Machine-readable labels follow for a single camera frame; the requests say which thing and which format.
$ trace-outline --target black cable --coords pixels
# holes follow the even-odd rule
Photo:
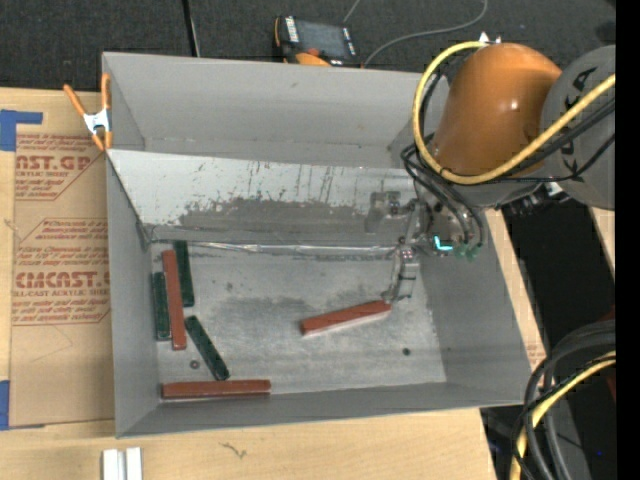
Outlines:
[[[604,152],[616,141],[616,136],[613,134],[609,137],[602,145],[598,148],[598,150],[593,154],[589,160],[587,160],[580,169],[576,170],[573,174],[569,176],[563,177],[554,177],[550,176],[549,178],[515,178],[513,180],[503,179],[499,182],[507,182],[507,181],[519,181],[519,182],[528,182],[528,183],[550,183],[550,182],[558,182],[558,181],[568,181],[579,178],[580,175],[586,170],[590,169],[591,166],[596,163],[596,161],[604,154]]]
[[[549,357],[542,363],[540,363],[540,365],[538,365],[538,367],[531,375],[529,383],[527,384],[525,390],[525,406],[536,404],[540,401],[536,401],[536,392],[538,390],[538,385],[543,377],[543,392],[548,392],[550,390],[553,379],[553,372],[558,361],[576,352],[589,350],[594,347],[605,345],[615,346],[615,322],[612,320],[589,324],[565,336],[553,348],[553,350],[549,354]],[[545,424],[548,422],[548,415],[549,413],[545,415]],[[527,430],[530,455],[534,458],[536,465],[540,469],[541,473],[545,476],[545,478],[553,479],[553,476],[551,475],[549,468],[546,466],[542,451],[540,450],[538,442],[535,438],[534,429],[529,428],[526,425],[525,428]],[[559,452],[559,443],[557,443],[557,441],[554,441],[551,446],[557,446],[557,449],[552,453]],[[564,462],[561,453],[557,453],[557,457],[554,458],[554,463],[556,463],[556,461],[558,464],[558,471],[560,471],[560,473],[564,478],[566,478],[566,480],[570,480],[571,475],[568,471],[568,468],[566,467],[566,463]]]
[[[533,409],[535,409],[540,403],[546,401],[551,396],[554,396],[555,394],[557,394],[560,390],[564,388],[564,386],[575,381],[575,379],[579,375],[581,375],[584,371],[588,370],[593,366],[596,366],[597,364],[610,361],[611,359],[612,359],[611,357],[605,357],[605,358],[594,359],[587,362],[582,367],[577,369],[572,375],[564,378],[561,382],[556,384],[553,388],[546,390],[540,397],[524,405],[522,411],[516,418],[515,424],[513,426],[511,443],[512,443],[513,457],[517,460],[518,464],[522,469],[522,472],[527,476],[527,478],[531,480],[536,480],[535,475],[531,472],[531,469],[525,463],[525,458],[522,457],[517,450],[517,440],[522,428],[524,428],[527,433],[529,455],[531,456],[531,458],[534,459],[534,463],[536,464],[536,466],[538,466],[539,472],[542,473],[545,479],[547,480],[556,480],[551,474],[551,472],[548,470],[548,468],[546,467],[542,453],[540,452],[540,455],[537,456],[536,452],[534,451],[537,445],[537,438],[535,436],[535,428],[533,427],[533,421],[532,421]]]
[[[429,180],[431,183],[428,183],[427,181],[420,178],[415,172],[411,170],[411,169],[420,170],[420,166],[410,160],[411,150],[415,151],[415,147],[413,145],[407,146],[400,153],[400,158],[404,162],[406,171],[409,173],[409,175],[413,178],[413,180],[416,183],[419,183],[424,188],[426,188],[429,192],[431,192],[434,196],[436,196],[438,201],[440,201],[440,203],[446,206],[449,209],[449,211],[453,213],[453,215],[455,215],[464,233],[464,243],[468,244],[470,239],[470,230],[469,230],[469,225],[467,224],[466,219],[462,216],[462,214],[460,213],[460,210],[451,202],[451,197],[444,192],[441,185],[437,184],[432,177],[429,177]]]
[[[440,180],[438,175],[433,171],[429,170],[428,167],[426,167],[425,165],[422,165],[421,163],[416,164],[415,162],[412,162],[410,160],[410,157],[414,155],[420,161],[417,155],[415,144],[411,144],[402,150],[400,157],[405,162],[405,166],[409,164],[411,167],[418,170],[423,176],[428,177],[432,181],[432,183],[437,184],[443,191],[448,192],[448,195],[447,195],[448,198],[453,199],[454,201],[456,201],[457,203],[461,204],[466,208],[466,210],[471,214],[471,216],[473,217],[473,220],[476,222],[476,225],[478,226],[478,241],[475,246],[482,247],[486,243],[486,229],[484,226],[484,222],[482,221],[482,217],[480,216],[478,211],[462,196],[462,194],[460,194],[457,190],[455,190],[449,184],[445,184],[442,180]]]
[[[600,337],[602,338],[603,343],[599,343],[598,345],[594,345],[594,346],[615,345],[615,321],[614,320],[597,322],[590,326],[586,326],[586,328],[583,329],[583,332],[591,333],[590,340],[596,339],[595,333],[602,332]],[[556,364],[557,364],[557,361],[552,363],[545,373],[543,387],[542,387],[543,391],[546,391],[551,387]],[[571,473],[569,472],[567,463],[564,460],[564,455],[560,450],[560,441],[558,439],[559,435],[556,429],[555,417],[553,416],[553,412],[551,410],[545,415],[544,423],[545,423],[544,430],[545,430],[545,437],[547,439],[547,446],[551,453],[551,458],[553,460],[554,467],[556,471],[560,473],[560,475],[563,477],[564,480],[572,480]]]
[[[191,7],[189,6],[189,0],[181,0],[182,12],[184,14],[184,23],[187,27],[187,35],[189,38],[189,49],[191,50],[192,57],[200,57],[200,47],[198,46],[198,39],[196,37],[196,29],[191,18]]]
[[[537,153],[530,156],[529,158],[523,160],[520,165],[514,167],[513,169],[506,172],[502,176],[504,177],[513,176],[515,174],[518,174],[519,172],[524,171],[525,169],[528,169],[532,165],[537,164],[541,160],[544,160],[552,153],[555,153],[558,149],[566,146],[569,142],[576,139],[578,136],[580,136],[580,134],[587,131],[592,126],[595,126],[602,119],[604,119],[609,114],[611,114],[615,110],[615,108],[616,108],[616,100],[615,99],[609,100],[602,107],[597,109],[595,112],[593,112],[592,114],[589,114],[585,119],[583,119],[576,126],[574,126],[573,128],[563,133],[558,140],[554,141],[548,147],[545,147],[544,149],[539,150]]]
[[[583,172],[585,172],[586,170],[590,169],[591,166],[604,154],[604,152],[607,150],[607,148],[609,146],[611,146],[611,144],[613,144],[613,142],[615,141],[615,134],[613,134],[611,137],[609,137],[596,150],[596,152],[591,156],[591,158],[589,158],[589,160],[587,160],[587,162],[585,162],[580,167],[580,169],[578,169],[577,171],[575,171],[574,173],[572,173],[572,174],[570,174],[568,176],[563,176],[563,177],[560,177],[560,176],[549,176],[549,177],[546,177],[546,178],[543,178],[543,177],[510,178],[509,176],[513,176],[514,174],[517,174],[518,172],[521,172],[521,171],[525,170],[526,168],[531,167],[532,165],[534,165],[534,164],[540,162],[541,160],[543,160],[544,158],[548,157],[549,155],[551,155],[552,153],[554,153],[555,151],[557,151],[561,147],[563,147],[566,144],[568,144],[570,141],[576,139],[582,132],[584,132],[589,127],[593,126],[598,121],[600,121],[601,119],[606,117],[608,114],[613,112],[613,110],[615,110],[615,100],[611,100],[611,101],[607,102],[607,104],[605,104],[602,108],[598,109],[598,111],[594,113],[594,119],[593,120],[585,119],[578,126],[576,126],[575,128],[571,129],[570,131],[568,131],[563,136],[562,139],[554,142],[553,145],[551,145],[550,147],[546,148],[541,155],[536,155],[536,157],[533,158],[533,159],[530,158],[530,159],[525,160],[520,166],[518,166],[515,169],[512,169],[511,171],[503,174],[498,179],[485,181],[483,183],[479,183],[479,185],[492,185],[492,184],[496,184],[496,183],[549,183],[549,182],[567,181],[567,180],[572,180],[572,179],[575,179],[575,178],[579,177]]]
[[[465,218],[460,213],[460,210],[454,204],[451,203],[450,198],[447,196],[447,194],[445,194],[441,190],[441,188],[438,185],[436,185],[435,183],[427,183],[425,180],[420,178],[415,172],[411,170],[411,168],[415,168],[414,167],[415,164],[413,162],[411,162],[408,158],[403,158],[403,161],[404,161],[404,167],[406,171],[409,173],[409,175],[413,178],[413,181],[422,185],[425,189],[431,192],[443,206],[446,206],[449,209],[449,211],[453,213],[453,215],[455,215],[456,219],[460,223],[460,226],[462,227],[462,232],[464,234],[463,241],[465,244],[468,244],[469,238],[470,238],[469,225],[467,224]]]

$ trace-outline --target blue tape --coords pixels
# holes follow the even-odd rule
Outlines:
[[[18,124],[42,124],[42,112],[0,110],[0,151],[16,150]]]
[[[0,431],[9,428],[9,381],[0,381]]]

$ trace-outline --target cardboard sheet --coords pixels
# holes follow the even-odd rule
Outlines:
[[[79,93],[89,112],[99,95]],[[62,91],[0,90],[15,152],[12,427],[113,417],[105,156]]]

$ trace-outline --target black floor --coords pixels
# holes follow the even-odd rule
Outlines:
[[[190,0],[201,55],[273,61],[273,20],[296,14],[340,23],[355,0]],[[366,56],[391,39],[472,20],[482,0],[362,0],[348,24]],[[472,26],[399,43],[371,67],[422,72],[447,46],[491,38],[520,42],[561,68],[616,41],[616,0],[488,0]],[[96,90],[104,50],[190,55],[180,0],[0,0],[0,85]],[[612,276],[589,212],[575,202],[526,218],[508,218],[549,346],[606,314]],[[594,480],[617,477],[616,411],[601,383],[572,400]],[[504,426],[517,408],[487,417],[499,478],[508,461]]]

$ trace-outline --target green light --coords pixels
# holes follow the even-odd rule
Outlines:
[[[433,243],[436,246],[436,249],[438,249],[439,251],[452,251],[453,250],[453,246],[452,245],[442,245],[440,243],[440,237],[438,235],[434,235],[433,236]]]

